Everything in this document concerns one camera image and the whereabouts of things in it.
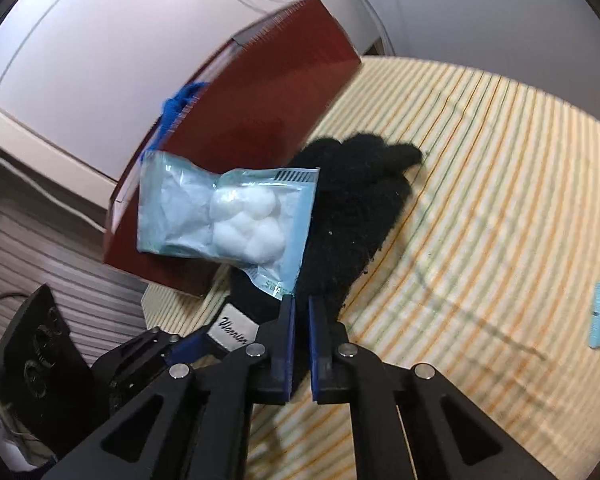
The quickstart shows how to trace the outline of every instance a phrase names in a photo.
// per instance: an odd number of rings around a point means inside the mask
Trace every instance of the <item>corrugated gray surface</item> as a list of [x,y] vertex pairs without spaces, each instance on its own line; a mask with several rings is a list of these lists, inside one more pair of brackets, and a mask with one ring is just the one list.
[[[102,210],[46,185],[64,202],[104,221]],[[146,284],[101,259],[99,232],[0,168],[0,293],[32,292],[48,283],[89,364],[146,329],[140,304]],[[19,305],[0,302],[0,337]]]

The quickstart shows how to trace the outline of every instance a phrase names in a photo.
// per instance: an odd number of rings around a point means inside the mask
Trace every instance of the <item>table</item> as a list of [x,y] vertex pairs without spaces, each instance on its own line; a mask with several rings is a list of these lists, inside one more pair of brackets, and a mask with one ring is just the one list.
[[[600,349],[587,345],[600,281],[600,122],[505,77],[438,62],[363,58],[312,137],[358,131],[425,153],[414,196],[352,287],[340,319],[384,361],[436,366],[559,480],[600,459]],[[147,325],[181,335],[204,300],[150,286]],[[305,382],[257,406],[248,478],[355,478],[348,408]]]

